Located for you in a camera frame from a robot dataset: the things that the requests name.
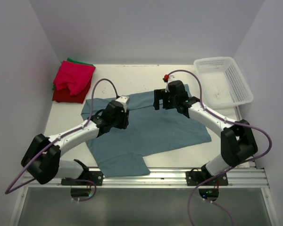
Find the blue-grey t shirt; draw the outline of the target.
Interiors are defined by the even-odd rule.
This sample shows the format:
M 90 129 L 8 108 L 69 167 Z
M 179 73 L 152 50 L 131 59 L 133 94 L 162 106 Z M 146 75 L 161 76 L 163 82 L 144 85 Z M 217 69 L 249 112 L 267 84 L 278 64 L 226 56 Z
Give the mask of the blue-grey t shirt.
M 155 110 L 152 91 L 129 96 L 129 124 L 112 128 L 99 138 L 86 141 L 106 177 L 143 176 L 150 173 L 144 157 L 211 142 L 207 128 L 175 109 Z

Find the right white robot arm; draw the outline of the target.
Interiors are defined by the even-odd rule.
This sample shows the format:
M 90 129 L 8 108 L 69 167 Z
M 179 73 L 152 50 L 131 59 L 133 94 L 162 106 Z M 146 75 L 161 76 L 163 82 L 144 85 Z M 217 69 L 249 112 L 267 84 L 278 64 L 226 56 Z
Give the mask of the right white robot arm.
M 246 120 L 241 125 L 226 123 L 222 115 L 213 111 L 220 119 L 207 112 L 208 108 L 202 106 L 200 99 L 190 97 L 181 81 L 172 81 L 165 89 L 154 90 L 155 110 L 160 108 L 176 109 L 178 113 L 187 118 L 197 120 L 217 134 L 220 138 L 220 154 L 201 167 L 201 181 L 211 185 L 217 180 L 217 175 L 231 167 L 236 167 L 249 157 L 253 156 L 258 147 L 251 128 Z

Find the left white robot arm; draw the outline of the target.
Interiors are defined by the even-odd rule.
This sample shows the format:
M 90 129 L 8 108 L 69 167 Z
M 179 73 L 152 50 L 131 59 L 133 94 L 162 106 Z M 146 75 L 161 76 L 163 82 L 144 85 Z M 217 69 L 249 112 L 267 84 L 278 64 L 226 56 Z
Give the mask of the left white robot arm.
M 87 118 L 80 125 L 53 136 L 35 136 L 21 165 L 41 185 L 54 178 L 69 180 L 72 184 L 90 182 L 89 168 L 79 160 L 64 161 L 61 156 L 88 140 L 96 139 L 112 128 L 126 129 L 129 122 L 129 97 L 121 96 L 108 103 L 105 109 Z

